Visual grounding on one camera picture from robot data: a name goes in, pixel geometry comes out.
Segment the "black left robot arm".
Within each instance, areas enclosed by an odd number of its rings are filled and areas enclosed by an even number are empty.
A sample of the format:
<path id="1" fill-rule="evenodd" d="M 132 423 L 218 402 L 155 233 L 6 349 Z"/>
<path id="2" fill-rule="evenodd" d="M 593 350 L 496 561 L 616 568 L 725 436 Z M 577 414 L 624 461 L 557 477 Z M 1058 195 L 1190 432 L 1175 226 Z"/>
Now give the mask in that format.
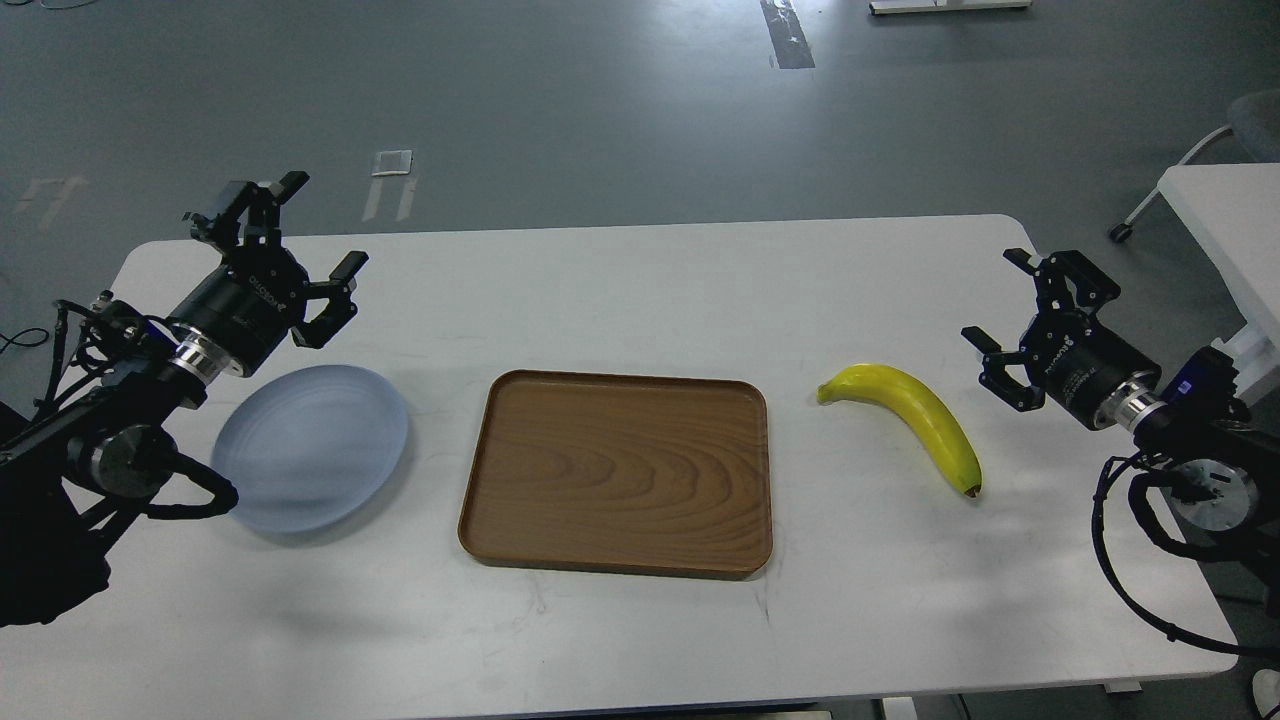
<path id="1" fill-rule="evenodd" d="M 312 281 L 284 246 L 283 206 L 308 182 L 230 182 L 191 237 L 220 263 L 168 316 L 100 295 L 91 307 L 60 301 L 52 365 L 33 416 L 3 409 L 4 626 L 49 624 L 105 591 L 108 552 L 140 518 L 198 520 L 228 514 L 236 487 L 182 454 L 164 429 L 196 409 L 221 374 L 248 378 L 283 340 L 324 347 L 357 313 L 348 252 Z"/>

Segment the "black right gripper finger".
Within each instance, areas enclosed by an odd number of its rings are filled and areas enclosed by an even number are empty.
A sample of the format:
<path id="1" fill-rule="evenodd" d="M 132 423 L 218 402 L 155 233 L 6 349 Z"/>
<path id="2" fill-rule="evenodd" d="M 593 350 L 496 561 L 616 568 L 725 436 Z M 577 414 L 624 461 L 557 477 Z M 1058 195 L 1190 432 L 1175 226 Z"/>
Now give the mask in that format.
<path id="1" fill-rule="evenodd" d="M 961 337 L 980 355 L 978 382 L 1007 406 L 1019 413 L 1043 407 L 1044 391 L 1039 386 L 1024 384 L 1012 378 L 1010 366 L 1025 366 L 1023 351 L 1007 351 L 978 325 L 966 325 Z"/>
<path id="2" fill-rule="evenodd" d="M 1024 249 L 1007 249 L 1004 259 L 1033 279 L 1033 324 L 1092 325 L 1098 311 L 1121 295 L 1121 287 L 1076 250 L 1041 258 Z"/>

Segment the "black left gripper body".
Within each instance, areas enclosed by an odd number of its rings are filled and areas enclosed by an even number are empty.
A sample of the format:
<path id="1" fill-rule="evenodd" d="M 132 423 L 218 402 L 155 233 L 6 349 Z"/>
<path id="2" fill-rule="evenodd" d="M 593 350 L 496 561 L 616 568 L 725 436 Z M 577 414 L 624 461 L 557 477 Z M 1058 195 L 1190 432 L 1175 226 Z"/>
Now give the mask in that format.
<path id="1" fill-rule="evenodd" d="M 301 322 L 306 283 L 306 270 L 287 249 L 237 246 L 175 306 L 166 324 L 177 337 L 197 331 L 228 354 L 232 374 L 248 378 Z"/>

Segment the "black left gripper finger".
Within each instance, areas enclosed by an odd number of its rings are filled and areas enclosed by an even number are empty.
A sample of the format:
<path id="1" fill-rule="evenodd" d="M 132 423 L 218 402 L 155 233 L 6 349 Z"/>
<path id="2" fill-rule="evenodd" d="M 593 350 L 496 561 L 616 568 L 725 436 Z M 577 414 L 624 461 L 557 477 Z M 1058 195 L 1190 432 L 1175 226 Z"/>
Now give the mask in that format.
<path id="1" fill-rule="evenodd" d="M 189 237 L 215 249 L 227 263 L 259 250 L 283 250 L 282 208 L 310 181 L 310 173 L 291 170 L 279 181 L 232 181 L 216 197 L 212 210 L 188 211 Z"/>
<path id="2" fill-rule="evenodd" d="M 353 250 L 337 264 L 323 282 L 305 282 L 294 293 L 296 319 L 291 325 L 291 338 L 302 348 L 323 348 L 358 313 L 352 300 L 357 273 L 369 261 L 365 251 Z M 310 320 L 306 318 L 308 304 L 324 301 L 324 306 Z"/>

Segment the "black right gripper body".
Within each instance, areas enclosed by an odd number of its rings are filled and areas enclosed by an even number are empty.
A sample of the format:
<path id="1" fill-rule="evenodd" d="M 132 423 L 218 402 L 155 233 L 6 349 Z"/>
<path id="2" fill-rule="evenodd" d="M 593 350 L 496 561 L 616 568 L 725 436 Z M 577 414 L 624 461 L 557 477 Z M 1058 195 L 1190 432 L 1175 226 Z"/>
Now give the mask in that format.
<path id="1" fill-rule="evenodd" d="M 1041 313 L 1027 329 L 1027 378 L 1089 430 L 1116 423 L 1134 389 L 1151 391 L 1162 372 L 1142 351 L 1084 313 Z"/>

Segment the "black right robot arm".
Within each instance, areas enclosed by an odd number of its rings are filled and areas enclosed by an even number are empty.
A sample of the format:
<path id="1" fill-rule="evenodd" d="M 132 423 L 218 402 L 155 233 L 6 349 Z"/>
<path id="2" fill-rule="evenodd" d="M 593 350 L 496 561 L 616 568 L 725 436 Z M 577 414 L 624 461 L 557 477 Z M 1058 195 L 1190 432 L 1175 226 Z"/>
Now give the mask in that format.
<path id="1" fill-rule="evenodd" d="M 1164 538 L 1149 520 L 1143 491 L 1135 518 L 1167 552 L 1202 562 L 1239 562 L 1266 587 L 1267 612 L 1277 614 L 1277 437 L 1253 428 L 1236 396 L 1234 361 L 1198 350 L 1165 389 L 1160 366 L 1105 327 L 1098 310 L 1120 287 L 1075 250 L 1034 259 L 1004 252 L 1036 287 L 1036 314 L 1015 348 L 983 329 L 963 337 L 980 354 L 979 382 L 1020 413 L 1053 400 L 1088 430 L 1121 427 L 1155 461 L 1155 480 L 1202 519 L 1208 546 Z"/>

